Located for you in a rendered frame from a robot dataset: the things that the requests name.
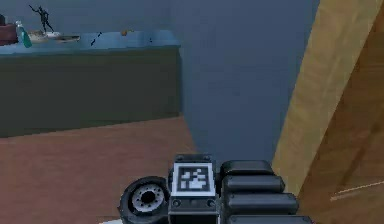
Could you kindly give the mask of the grey plate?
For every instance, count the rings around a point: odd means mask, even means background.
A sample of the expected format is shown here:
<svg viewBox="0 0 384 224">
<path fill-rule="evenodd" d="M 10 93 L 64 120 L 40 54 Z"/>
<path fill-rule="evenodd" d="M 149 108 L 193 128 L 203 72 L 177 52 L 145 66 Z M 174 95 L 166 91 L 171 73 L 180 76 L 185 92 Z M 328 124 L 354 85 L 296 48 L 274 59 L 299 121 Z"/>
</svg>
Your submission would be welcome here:
<svg viewBox="0 0 384 224">
<path fill-rule="evenodd" d="M 81 37 L 78 35 L 72 35 L 72 36 L 63 35 L 55 38 L 55 40 L 60 43 L 78 42 L 80 39 Z"/>
</svg>

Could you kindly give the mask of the pale bowl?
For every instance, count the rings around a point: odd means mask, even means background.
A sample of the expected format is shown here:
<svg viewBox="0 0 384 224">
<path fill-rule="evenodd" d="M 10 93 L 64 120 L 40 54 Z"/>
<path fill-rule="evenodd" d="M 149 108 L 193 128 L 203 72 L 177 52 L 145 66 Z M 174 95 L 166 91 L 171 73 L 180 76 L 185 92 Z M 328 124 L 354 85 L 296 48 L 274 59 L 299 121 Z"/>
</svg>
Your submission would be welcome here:
<svg viewBox="0 0 384 224">
<path fill-rule="evenodd" d="M 45 42 L 49 39 L 57 38 L 61 35 L 60 32 L 43 32 L 41 30 L 28 31 L 27 34 L 32 43 Z"/>
</svg>

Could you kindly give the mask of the teal bottle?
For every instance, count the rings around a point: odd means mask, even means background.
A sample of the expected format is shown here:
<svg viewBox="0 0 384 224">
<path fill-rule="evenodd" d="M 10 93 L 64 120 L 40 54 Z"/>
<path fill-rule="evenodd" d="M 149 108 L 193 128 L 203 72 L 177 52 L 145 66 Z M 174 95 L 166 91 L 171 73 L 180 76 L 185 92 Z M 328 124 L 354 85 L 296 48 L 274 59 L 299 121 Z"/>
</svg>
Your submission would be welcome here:
<svg viewBox="0 0 384 224">
<path fill-rule="evenodd" d="M 21 21 L 16 21 L 15 24 L 16 24 L 16 28 L 17 28 L 17 31 L 18 31 L 19 41 L 26 48 L 30 48 L 32 46 L 32 42 L 31 42 L 30 37 L 29 37 L 27 31 L 25 30 L 22 22 Z"/>
</svg>

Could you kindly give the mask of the black figurine statue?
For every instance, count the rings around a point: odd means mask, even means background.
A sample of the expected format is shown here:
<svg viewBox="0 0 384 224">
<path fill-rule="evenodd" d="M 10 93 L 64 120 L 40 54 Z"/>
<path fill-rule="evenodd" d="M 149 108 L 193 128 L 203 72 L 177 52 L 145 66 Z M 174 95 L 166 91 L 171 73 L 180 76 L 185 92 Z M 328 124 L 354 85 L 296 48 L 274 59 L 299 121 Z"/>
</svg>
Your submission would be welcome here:
<svg viewBox="0 0 384 224">
<path fill-rule="evenodd" d="M 47 28 L 50 28 L 51 31 L 54 31 L 53 27 L 49 23 L 49 13 L 45 9 L 43 9 L 41 6 L 39 6 L 37 9 L 34 9 L 32 6 L 30 6 L 30 8 L 33 12 L 40 15 L 40 21 L 44 31 L 47 31 Z"/>
</svg>

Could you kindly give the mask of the dark green counter blue top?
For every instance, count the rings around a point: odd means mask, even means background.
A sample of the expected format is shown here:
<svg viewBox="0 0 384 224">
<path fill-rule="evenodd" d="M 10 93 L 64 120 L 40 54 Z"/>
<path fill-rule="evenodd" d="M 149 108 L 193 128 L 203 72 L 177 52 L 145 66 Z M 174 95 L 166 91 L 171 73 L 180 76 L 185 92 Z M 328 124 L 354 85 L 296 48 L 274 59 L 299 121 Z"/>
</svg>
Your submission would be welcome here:
<svg viewBox="0 0 384 224">
<path fill-rule="evenodd" d="M 176 117 L 180 43 L 168 30 L 0 47 L 0 138 Z"/>
</svg>

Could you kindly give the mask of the wooden door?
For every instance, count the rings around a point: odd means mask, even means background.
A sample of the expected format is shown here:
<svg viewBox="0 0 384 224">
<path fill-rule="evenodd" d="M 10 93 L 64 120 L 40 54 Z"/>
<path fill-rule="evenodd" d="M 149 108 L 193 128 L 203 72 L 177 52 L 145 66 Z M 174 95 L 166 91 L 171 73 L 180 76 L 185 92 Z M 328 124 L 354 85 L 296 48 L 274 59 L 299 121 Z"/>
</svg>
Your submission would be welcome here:
<svg viewBox="0 0 384 224">
<path fill-rule="evenodd" d="M 384 0 L 320 0 L 273 167 L 316 224 L 384 224 Z"/>
</svg>

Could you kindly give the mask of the dark red box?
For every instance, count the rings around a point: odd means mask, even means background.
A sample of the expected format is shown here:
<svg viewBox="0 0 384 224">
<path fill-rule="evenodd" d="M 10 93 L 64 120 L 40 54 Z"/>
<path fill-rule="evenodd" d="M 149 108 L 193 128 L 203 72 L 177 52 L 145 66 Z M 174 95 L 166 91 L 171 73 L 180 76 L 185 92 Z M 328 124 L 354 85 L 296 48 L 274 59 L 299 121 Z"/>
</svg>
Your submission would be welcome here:
<svg viewBox="0 0 384 224">
<path fill-rule="evenodd" d="M 11 45 L 18 42 L 16 25 L 7 23 L 6 18 L 0 14 L 0 46 Z"/>
</svg>

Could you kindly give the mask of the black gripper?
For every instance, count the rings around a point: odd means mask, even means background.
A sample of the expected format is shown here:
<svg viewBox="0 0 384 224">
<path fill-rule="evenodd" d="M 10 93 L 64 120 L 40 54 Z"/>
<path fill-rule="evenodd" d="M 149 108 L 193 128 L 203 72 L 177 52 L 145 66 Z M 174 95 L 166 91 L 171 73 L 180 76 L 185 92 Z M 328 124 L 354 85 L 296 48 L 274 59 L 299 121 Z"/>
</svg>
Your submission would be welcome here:
<svg viewBox="0 0 384 224">
<path fill-rule="evenodd" d="M 169 197 L 164 177 L 139 178 L 120 197 L 120 219 L 123 224 L 168 224 Z"/>
</svg>

